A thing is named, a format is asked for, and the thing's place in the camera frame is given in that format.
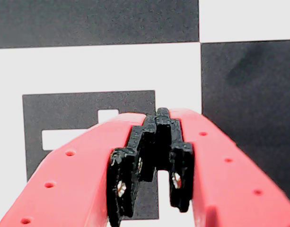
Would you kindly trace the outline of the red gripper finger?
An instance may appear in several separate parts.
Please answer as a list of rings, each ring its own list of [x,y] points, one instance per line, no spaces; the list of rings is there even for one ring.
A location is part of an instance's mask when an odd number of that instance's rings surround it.
[[[123,113],[50,152],[0,221],[1,227],[105,227],[106,170],[145,115]]]
[[[156,124],[171,205],[192,206],[197,227],[290,227],[285,193],[214,123],[159,108]]]

